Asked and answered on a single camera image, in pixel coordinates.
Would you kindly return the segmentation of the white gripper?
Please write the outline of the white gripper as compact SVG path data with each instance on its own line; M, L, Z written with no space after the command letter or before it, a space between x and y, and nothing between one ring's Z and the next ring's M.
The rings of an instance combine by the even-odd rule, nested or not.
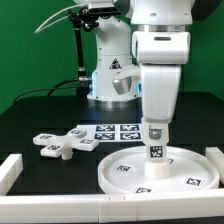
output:
M170 122L179 89L180 65L140 66L142 89L142 139L148 146L162 146L169 141L168 125L151 122Z

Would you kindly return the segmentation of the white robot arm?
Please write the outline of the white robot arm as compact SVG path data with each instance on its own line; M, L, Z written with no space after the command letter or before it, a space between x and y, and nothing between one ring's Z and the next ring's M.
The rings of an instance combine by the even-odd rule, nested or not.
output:
M97 66L90 98L121 103L141 98L143 142L169 142L181 67L188 62L195 21L222 0L87 0L96 26Z

